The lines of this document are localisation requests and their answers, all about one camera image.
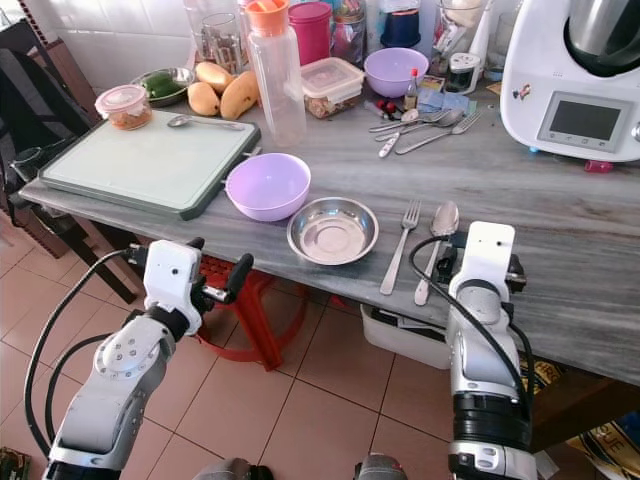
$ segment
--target appliance display screen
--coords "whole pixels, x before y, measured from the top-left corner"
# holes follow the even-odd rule
[[[610,140],[620,110],[560,100],[549,130],[582,137]]]

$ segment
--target pink container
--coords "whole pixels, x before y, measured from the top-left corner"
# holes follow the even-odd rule
[[[329,57],[331,5],[324,2],[299,3],[289,8],[289,23],[298,37],[300,65]]]
[[[249,157],[227,177],[227,195],[247,217],[276,222],[297,212],[307,198],[311,170],[286,153]]]

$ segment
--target red plastic stool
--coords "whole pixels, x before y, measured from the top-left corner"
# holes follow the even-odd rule
[[[203,255],[200,262],[200,273],[207,278],[207,285],[224,287],[233,264]],[[287,330],[275,337],[269,325],[269,319],[260,301],[265,289],[274,281],[274,277],[263,272],[252,270],[245,281],[236,301],[230,305],[216,304],[216,308],[232,310],[253,347],[251,350],[236,350],[218,347],[210,343],[209,331],[203,323],[197,337],[216,354],[236,362],[260,362],[266,371],[273,370],[282,364],[281,350],[293,340],[302,326],[307,310],[308,294],[305,287],[300,287],[302,303]]]

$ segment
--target purple bowl on shelf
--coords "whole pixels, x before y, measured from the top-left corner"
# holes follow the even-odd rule
[[[306,163],[285,153],[250,157],[229,176],[225,190],[247,217],[275,222],[290,217],[304,204],[311,184]]]
[[[369,86],[379,95],[398,98],[405,94],[411,81],[411,69],[418,69],[418,83],[429,70],[429,60],[410,48],[383,48],[364,61]]]

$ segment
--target plastic water bottle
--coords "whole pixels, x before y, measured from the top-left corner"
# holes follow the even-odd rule
[[[286,0],[256,0],[245,7],[249,49],[262,107],[276,145],[294,145],[307,130],[296,33]]]

